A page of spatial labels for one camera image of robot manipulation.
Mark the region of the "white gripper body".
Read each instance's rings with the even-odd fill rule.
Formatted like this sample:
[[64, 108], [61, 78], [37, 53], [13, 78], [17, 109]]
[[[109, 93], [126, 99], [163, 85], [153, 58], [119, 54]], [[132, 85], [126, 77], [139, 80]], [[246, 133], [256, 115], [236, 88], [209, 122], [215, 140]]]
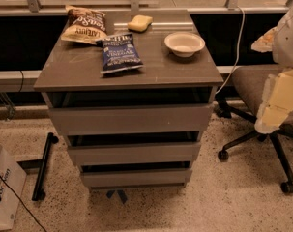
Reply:
[[276, 63], [293, 68], [293, 5], [277, 25], [272, 54]]

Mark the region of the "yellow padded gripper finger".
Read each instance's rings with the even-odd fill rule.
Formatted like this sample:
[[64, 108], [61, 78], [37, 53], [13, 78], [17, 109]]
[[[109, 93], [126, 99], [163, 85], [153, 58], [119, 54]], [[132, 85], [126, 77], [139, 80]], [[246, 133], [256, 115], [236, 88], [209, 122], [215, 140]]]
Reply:
[[293, 69], [278, 75], [269, 74], [262, 93], [262, 103], [257, 112], [255, 129], [263, 134], [272, 133], [293, 111]]
[[252, 45], [251, 49], [257, 52], [265, 53], [271, 52], [274, 42], [274, 36], [277, 32], [277, 28], [273, 27], [268, 30], [264, 35], [259, 37]]

